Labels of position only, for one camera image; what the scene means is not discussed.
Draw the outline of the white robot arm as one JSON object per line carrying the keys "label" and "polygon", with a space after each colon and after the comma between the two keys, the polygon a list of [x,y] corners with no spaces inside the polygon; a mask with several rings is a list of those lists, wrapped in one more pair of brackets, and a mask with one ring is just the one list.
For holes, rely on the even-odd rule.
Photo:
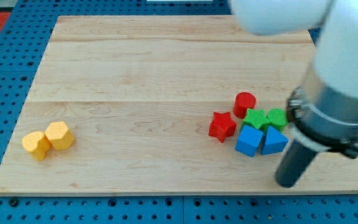
{"label": "white robot arm", "polygon": [[289,151],[358,157],[358,1],[235,0],[230,7],[255,35],[321,29],[315,55],[287,101]]}

